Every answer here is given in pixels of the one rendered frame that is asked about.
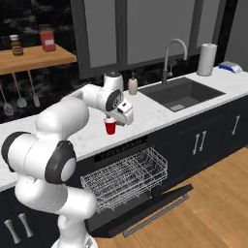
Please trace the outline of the hanging metal spoon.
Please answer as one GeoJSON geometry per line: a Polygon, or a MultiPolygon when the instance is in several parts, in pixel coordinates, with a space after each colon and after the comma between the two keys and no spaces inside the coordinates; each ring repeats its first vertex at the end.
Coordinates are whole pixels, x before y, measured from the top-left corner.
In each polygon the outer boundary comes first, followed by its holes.
{"type": "Polygon", "coordinates": [[[18,99],[17,99],[17,105],[23,109],[23,108],[26,108],[27,107],[27,102],[24,98],[21,97],[20,95],[20,91],[19,91],[19,88],[18,88],[18,85],[17,85],[17,81],[16,81],[16,75],[15,74],[12,74],[13,76],[13,79],[14,79],[14,82],[15,82],[15,87],[16,87],[16,90],[17,90],[17,94],[18,94],[18,99]]]}

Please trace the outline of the red plastic cup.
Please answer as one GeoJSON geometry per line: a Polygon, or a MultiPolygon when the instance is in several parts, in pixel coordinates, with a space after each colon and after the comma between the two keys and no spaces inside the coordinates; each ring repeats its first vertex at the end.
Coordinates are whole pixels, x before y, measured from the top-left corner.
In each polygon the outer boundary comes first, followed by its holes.
{"type": "Polygon", "coordinates": [[[108,135],[115,134],[116,120],[113,117],[105,118],[105,126],[108,135]]]}

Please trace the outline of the dark grey sink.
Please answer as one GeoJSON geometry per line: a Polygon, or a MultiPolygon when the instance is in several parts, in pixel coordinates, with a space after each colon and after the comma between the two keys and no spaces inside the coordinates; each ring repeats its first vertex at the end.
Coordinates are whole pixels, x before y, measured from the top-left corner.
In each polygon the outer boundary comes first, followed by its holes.
{"type": "Polygon", "coordinates": [[[148,86],[139,92],[173,112],[224,95],[222,91],[186,77],[148,86]]]}

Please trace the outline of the grey framed window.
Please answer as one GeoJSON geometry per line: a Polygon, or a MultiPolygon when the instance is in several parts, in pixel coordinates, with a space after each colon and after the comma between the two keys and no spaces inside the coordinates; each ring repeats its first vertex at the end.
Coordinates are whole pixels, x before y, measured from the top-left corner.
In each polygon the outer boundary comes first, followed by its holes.
{"type": "Polygon", "coordinates": [[[169,65],[181,74],[195,71],[201,45],[218,42],[227,0],[71,0],[81,78],[117,71],[127,78],[169,65]]]}

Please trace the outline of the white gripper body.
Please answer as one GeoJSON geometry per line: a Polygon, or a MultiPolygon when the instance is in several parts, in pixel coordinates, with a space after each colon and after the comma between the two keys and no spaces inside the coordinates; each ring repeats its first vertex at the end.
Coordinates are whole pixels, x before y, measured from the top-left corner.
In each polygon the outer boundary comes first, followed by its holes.
{"type": "Polygon", "coordinates": [[[115,119],[120,125],[131,125],[134,121],[134,112],[131,109],[126,113],[121,113],[117,110],[115,114],[115,119]]]}

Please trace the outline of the silver curved tap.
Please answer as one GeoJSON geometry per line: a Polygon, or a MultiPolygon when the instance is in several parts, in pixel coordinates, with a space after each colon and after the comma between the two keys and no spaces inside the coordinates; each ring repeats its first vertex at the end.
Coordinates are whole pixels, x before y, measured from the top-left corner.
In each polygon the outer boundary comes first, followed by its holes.
{"type": "Polygon", "coordinates": [[[166,46],[166,52],[165,52],[165,63],[164,63],[164,69],[163,69],[163,77],[162,77],[162,83],[167,84],[168,79],[168,64],[169,64],[169,53],[170,53],[170,47],[173,43],[178,43],[181,45],[183,49],[183,60],[186,61],[188,57],[188,48],[186,47],[185,43],[177,38],[172,39],[169,41],[169,43],[166,46]]]}

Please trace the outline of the brown glass jar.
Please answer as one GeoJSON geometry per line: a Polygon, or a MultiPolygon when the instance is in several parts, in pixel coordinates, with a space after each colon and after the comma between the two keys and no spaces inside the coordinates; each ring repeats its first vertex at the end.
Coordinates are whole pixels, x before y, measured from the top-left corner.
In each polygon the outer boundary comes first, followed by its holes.
{"type": "Polygon", "coordinates": [[[22,48],[22,45],[21,45],[20,40],[18,38],[18,35],[11,35],[10,39],[11,39],[11,47],[12,47],[13,54],[15,56],[22,55],[23,54],[23,48],[22,48]]]}

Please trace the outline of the white paper towel roll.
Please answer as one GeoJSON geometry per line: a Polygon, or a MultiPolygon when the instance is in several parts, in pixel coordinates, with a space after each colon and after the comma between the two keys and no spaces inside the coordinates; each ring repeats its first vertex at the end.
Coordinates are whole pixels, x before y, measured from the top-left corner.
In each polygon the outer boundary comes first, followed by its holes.
{"type": "Polygon", "coordinates": [[[197,69],[197,74],[201,77],[209,77],[212,74],[214,67],[217,45],[214,44],[202,44],[200,60],[197,69]]]}

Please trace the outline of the black dishwasher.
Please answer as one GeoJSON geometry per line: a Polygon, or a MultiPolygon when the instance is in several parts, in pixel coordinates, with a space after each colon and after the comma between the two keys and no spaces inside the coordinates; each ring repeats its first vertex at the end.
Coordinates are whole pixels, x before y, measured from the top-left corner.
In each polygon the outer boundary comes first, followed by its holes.
{"type": "Polygon", "coordinates": [[[124,144],[115,146],[107,151],[101,152],[91,158],[79,161],[80,177],[88,173],[105,168],[108,165],[118,162],[130,155],[141,152],[143,149],[153,147],[155,149],[157,138],[155,135],[148,135],[138,139],[133,139],[124,144]]]}

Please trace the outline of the beige soap dispenser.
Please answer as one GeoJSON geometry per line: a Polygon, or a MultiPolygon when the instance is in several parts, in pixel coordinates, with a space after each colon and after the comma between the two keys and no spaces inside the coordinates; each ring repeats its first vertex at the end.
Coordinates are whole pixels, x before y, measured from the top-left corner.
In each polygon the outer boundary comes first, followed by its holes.
{"type": "Polygon", "coordinates": [[[132,74],[128,81],[128,90],[130,95],[136,95],[138,92],[138,80],[136,79],[135,74],[132,74]]]}

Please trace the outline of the black dishwasher door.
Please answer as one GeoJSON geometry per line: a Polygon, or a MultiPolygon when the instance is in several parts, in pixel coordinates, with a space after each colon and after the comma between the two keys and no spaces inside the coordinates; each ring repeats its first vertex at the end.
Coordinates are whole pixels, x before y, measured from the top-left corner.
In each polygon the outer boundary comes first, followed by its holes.
{"type": "Polygon", "coordinates": [[[127,204],[116,207],[115,210],[109,209],[100,214],[95,213],[85,222],[86,227],[93,237],[115,237],[165,209],[191,190],[193,190],[193,186],[188,184],[166,192],[157,198],[149,199],[146,194],[142,194],[139,199],[132,199],[127,204]]]}

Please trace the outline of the blue and white sponge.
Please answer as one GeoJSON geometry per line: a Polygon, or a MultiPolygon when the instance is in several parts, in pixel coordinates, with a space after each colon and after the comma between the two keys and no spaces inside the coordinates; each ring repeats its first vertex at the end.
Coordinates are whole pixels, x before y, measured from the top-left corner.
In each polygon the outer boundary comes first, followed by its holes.
{"type": "Polygon", "coordinates": [[[218,65],[218,67],[220,69],[224,69],[224,70],[230,71],[230,72],[235,73],[235,74],[242,72],[242,68],[239,65],[237,65],[233,62],[230,62],[230,61],[222,62],[218,65]]]}

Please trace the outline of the hanging metal spatula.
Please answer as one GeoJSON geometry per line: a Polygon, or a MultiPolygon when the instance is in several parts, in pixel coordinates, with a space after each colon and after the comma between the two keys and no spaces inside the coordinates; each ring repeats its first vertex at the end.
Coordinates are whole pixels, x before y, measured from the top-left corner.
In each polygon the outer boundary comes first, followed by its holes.
{"type": "Polygon", "coordinates": [[[34,105],[35,105],[35,107],[39,108],[41,104],[40,104],[39,97],[38,97],[38,95],[35,92],[35,88],[34,88],[34,84],[33,84],[33,79],[32,79],[32,76],[31,76],[31,72],[28,70],[27,73],[28,73],[29,80],[30,80],[31,87],[32,87],[32,91],[33,91],[34,105]]]}

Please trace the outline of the red jar with label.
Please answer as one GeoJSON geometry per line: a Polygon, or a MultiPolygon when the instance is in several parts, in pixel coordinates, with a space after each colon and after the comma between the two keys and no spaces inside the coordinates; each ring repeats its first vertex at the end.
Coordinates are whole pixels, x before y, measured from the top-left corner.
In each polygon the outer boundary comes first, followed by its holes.
{"type": "Polygon", "coordinates": [[[41,38],[43,50],[45,52],[56,50],[54,35],[53,35],[53,32],[51,30],[42,29],[40,31],[40,38],[41,38]]]}

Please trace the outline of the dark cupboard door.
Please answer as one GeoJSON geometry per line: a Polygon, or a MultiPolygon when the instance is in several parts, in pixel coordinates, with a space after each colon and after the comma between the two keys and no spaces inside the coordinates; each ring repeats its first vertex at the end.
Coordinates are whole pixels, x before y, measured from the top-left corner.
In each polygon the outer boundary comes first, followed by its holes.
{"type": "Polygon", "coordinates": [[[230,153],[242,148],[248,143],[248,96],[232,102],[229,108],[228,132],[226,148],[230,153]],[[232,130],[235,124],[235,117],[240,115],[235,134],[232,130]]]}
{"type": "Polygon", "coordinates": [[[199,153],[199,165],[198,169],[204,170],[210,166],[213,161],[217,158],[219,146],[221,144],[221,139],[223,136],[224,128],[224,115],[219,115],[213,118],[204,129],[207,131],[203,150],[199,153]]]}
{"type": "Polygon", "coordinates": [[[27,226],[33,233],[31,237],[27,238],[29,248],[51,248],[59,237],[59,230],[57,228],[58,216],[33,210],[19,201],[16,202],[16,205],[17,215],[25,214],[27,226]]]}
{"type": "Polygon", "coordinates": [[[19,238],[13,228],[13,214],[2,193],[0,193],[0,248],[19,248],[19,238]]]}
{"type": "Polygon", "coordinates": [[[196,130],[176,132],[174,127],[159,133],[157,151],[168,161],[168,177],[158,187],[159,192],[167,191],[185,180],[198,133],[196,130]]]}

